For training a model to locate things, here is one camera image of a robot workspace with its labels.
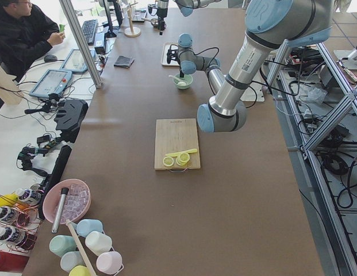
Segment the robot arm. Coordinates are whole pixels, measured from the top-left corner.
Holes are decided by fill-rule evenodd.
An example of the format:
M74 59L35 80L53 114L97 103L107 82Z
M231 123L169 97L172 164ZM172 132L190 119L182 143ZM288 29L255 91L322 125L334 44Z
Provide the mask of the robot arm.
M224 75L215 57L196 55L192 37L178 39L178 63L185 75L205 72L216 95L197 110L204 132L232 132L246 121L240 98L269 53L287 40L292 48L327 40L331 32L333 1L251 1L245 12L244 42L231 69Z
M156 16L158 19L158 30L162 33L166 28L165 18L168 15L168 6L169 0L158 0L155 1L153 8L156 9ZM181 0L181 1L174 1L184 17L190 16L195 9L200 9L203 7L207 7L211 3L215 3L218 1L215 0Z

